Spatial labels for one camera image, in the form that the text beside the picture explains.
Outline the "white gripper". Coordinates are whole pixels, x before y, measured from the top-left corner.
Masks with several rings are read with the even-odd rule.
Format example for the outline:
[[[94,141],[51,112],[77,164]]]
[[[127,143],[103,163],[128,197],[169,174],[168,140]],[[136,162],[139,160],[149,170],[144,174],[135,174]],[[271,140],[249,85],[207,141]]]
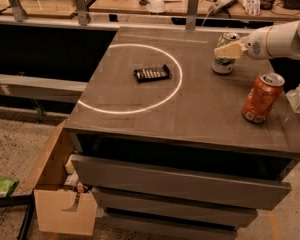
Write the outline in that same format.
[[[215,48],[214,55],[221,59],[239,59],[246,52],[252,59],[267,59],[267,33],[267,28],[257,29],[245,37],[245,42],[239,40]]]

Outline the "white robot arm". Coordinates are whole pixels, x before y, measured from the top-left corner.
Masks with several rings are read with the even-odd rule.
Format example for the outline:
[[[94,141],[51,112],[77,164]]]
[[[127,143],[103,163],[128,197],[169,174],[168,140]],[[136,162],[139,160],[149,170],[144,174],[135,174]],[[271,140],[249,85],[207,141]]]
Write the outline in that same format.
[[[239,41],[214,49],[216,58],[254,60],[290,58],[300,60],[300,19],[254,30]]]

